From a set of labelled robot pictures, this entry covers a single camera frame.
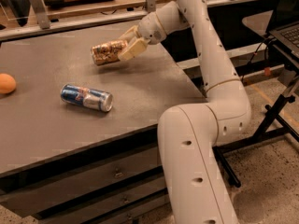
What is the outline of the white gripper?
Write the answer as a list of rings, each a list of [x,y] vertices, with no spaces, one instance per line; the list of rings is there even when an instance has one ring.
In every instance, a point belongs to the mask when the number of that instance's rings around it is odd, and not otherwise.
[[[120,61],[128,61],[144,52],[148,44],[156,45],[165,40],[167,34],[162,26],[157,12],[151,12],[145,16],[138,25],[129,28],[120,36],[120,40],[128,42],[119,53]]]

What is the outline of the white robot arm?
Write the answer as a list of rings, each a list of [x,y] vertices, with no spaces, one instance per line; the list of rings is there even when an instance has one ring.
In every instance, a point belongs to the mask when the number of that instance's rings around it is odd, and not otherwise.
[[[176,105],[158,122],[158,146],[176,224],[239,224],[212,148],[249,125],[249,98],[208,17],[206,0],[176,0],[128,30],[126,61],[190,27],[204,80],[204,103]]]

